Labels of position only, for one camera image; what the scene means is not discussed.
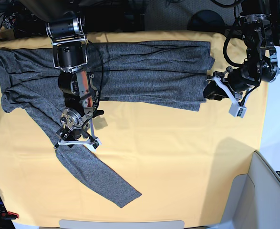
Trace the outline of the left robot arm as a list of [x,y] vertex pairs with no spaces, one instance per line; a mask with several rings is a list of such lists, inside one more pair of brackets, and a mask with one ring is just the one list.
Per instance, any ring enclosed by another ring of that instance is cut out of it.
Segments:
[[[237,0],[231,7],[241,5],[242,12],[235,19],[223,45],[223,55],[229,64],[224,72],[215,71],[203,91],[209,100],[232,98],[244,106],[250,93],[262,82],[273,82],[280,72],[273,41],[270,2],[268,0]],[[228,44],[233,31],[240,29],[246,45],[243,63],[228,56]]]

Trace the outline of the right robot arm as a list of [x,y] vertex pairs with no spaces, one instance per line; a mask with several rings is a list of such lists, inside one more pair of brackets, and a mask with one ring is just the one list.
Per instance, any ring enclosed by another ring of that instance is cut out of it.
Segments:
[[58,86],[63,92],[66,108],[57,131],[54,146],[84,145],[95,151],[101,144],[94,134],[93,118],[104,112],[98,109],[101,88],[93,85],[88,75],[88,40],[84,31],[85,17],[77,0],[23,0],[22,4],[46,22],[52,41],[53,64],[61,71]]

